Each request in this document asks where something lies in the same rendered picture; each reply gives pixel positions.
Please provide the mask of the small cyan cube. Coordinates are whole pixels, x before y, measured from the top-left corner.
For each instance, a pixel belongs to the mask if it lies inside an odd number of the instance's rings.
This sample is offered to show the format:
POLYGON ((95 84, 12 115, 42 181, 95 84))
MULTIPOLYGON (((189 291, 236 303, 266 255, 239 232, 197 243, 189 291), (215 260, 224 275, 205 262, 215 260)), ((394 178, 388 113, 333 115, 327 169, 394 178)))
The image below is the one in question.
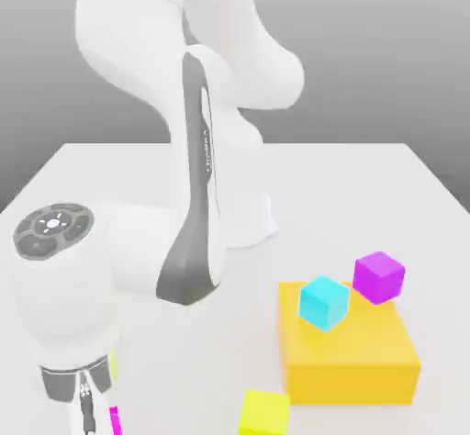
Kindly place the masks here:
POLYGON ((321 275, 301 287, 298 315, 315 328, 329 332, 345 319, 350 293, 348 286, 321 275))

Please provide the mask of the small purple cube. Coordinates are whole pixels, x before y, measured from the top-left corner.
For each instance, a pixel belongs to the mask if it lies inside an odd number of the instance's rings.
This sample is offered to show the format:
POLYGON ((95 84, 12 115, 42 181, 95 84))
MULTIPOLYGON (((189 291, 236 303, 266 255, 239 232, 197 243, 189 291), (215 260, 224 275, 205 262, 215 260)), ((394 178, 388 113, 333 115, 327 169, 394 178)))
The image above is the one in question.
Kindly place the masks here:
POLYGON ((381 305, 400 295, 406 268, 382 251, 357 259, 352 288, 373 305, 381 305))

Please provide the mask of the large orange box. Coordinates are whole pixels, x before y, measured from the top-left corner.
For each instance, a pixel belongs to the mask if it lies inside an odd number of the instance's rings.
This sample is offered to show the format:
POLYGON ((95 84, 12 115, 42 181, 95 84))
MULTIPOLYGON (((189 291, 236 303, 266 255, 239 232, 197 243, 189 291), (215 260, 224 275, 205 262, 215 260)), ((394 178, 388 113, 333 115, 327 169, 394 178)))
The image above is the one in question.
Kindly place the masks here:
POLYGON ((420 358, 393 301, 375 306, 351 291, 345 319, 325 333, 298 316, 300 282, 277 292, 284 389, 294 406, 406 406, 420 358))

